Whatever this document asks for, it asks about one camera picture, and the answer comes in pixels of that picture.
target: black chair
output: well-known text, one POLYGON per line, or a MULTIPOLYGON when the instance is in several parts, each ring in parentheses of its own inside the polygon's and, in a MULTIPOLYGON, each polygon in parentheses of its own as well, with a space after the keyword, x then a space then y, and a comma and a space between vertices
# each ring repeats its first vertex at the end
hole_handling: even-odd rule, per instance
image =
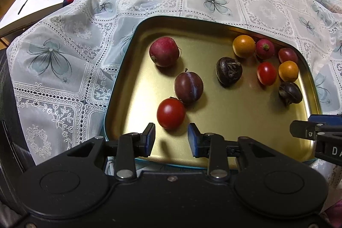
POLYGON ((18 201, 15 186, 20 174, 35 163, 21 128, 6 49, 0 50, 0 92, 0 120, 3 121, 0 123, 0 201, 23 215, 25 210, 18 201))

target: dark water chestnut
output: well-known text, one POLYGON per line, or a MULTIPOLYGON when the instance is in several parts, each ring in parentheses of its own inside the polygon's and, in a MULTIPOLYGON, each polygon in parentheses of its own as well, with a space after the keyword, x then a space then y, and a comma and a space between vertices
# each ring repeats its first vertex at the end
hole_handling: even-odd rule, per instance
POLYGON ((231 86, 242 76, 242 65, 236 59, 222 57, 216 63, 216 76, 223 86, 231 86))

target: orange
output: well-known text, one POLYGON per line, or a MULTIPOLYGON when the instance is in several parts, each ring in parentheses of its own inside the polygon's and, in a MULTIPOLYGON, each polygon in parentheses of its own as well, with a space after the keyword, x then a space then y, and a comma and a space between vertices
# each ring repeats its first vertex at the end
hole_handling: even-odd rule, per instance
POLYGON ((233 41, 233 51, 238 57, 247 58, 255 52, 255 42, 248 35, 237 36, 233 41))
POLYGON ((295 82, 298 78, 299 70, 293 61, 285 61, 279 66, 279 76, 283 81, 295 82))

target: radish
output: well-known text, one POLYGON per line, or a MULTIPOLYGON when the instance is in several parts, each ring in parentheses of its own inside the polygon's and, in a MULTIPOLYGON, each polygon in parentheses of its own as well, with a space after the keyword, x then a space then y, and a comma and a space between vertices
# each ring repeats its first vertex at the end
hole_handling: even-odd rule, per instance
POLYGON ((255 53, 261 59, 269 59, 274 55, 274 45, 267 39, 260 39, 255 46, 255 53))
POLYGON ((162 37, 152 43, 149 55, 155 65, 168 67, 176 63, 179 49, 172 38, 162 37))

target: food container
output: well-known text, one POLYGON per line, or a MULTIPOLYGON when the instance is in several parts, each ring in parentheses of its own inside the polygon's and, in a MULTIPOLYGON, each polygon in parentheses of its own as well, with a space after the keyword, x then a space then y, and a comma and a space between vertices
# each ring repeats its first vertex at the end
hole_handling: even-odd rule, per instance
MULTIPOLYGON (((267 60, 277 69, 277 56, 267 60)), ((187 138, 190 122, 202 132, 222 135, 237 141, 239 136, 251 137, 298 161, 313 158, 314 141, 294 138, 290 134, 293 120, 306 120, 321 114, 314 80, 304 57, 289 44, 242 28, 190 18, 157 16, 141 22, 136 28, 124 55, 105 116, 104 128, 109 139, 128 132, 143 132, 148 123, 156 125, 156 140, 148 160, 181 166, 204 167, 206 158, 194 158, 187 138), (279 97, 280 78, 264 87, 257 78, 260 64, 255 55, 239 59, 232 48, 234 38, 241 34, 255 41, 264 38, 273 42, 276 53, 282 47, 292 48, 298 55, 299 78, 295 82, 303 101, 285 106, 279 97), (173 38, 182 50, 174 66, 158 68, 151 61, 149 47, 162 36, 173 38), (215 66, 224 56, 239 59, 243 73, 231 87, 220 85, 215 66), (163 129, 156 112, 160 102, 175 97, 174 80, 187 68, 197 73, 204 84, 201 98, 186 108, 186 118, 173 131, 163 129)), ((229 158, 236 167, 235 159, 229 158)))

